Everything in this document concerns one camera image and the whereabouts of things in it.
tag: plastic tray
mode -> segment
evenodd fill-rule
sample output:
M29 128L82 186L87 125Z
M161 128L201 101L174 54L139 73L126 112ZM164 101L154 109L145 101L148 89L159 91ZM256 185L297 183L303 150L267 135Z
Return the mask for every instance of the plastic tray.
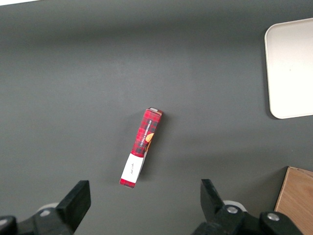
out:
M272 25L265 49L271 113L313 115L313 18Z

